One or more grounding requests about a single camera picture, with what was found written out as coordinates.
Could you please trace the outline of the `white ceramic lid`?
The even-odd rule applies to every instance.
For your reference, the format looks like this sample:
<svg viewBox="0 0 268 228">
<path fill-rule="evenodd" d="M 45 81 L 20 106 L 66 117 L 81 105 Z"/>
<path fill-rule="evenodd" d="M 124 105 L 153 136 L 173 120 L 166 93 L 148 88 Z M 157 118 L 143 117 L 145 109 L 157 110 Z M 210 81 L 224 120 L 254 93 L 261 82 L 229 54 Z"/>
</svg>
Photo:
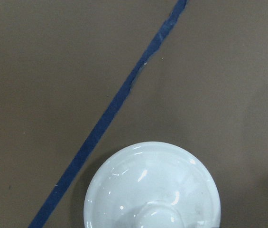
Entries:
<svg viewBox="0 0 268 228">
<path fill-rule="evenodd" d="M 218 228 L 221 203 L 207 168 L 164 142 L 128 146 L 93 176 L 83 207 L 87 228 Z"/>
</svg>

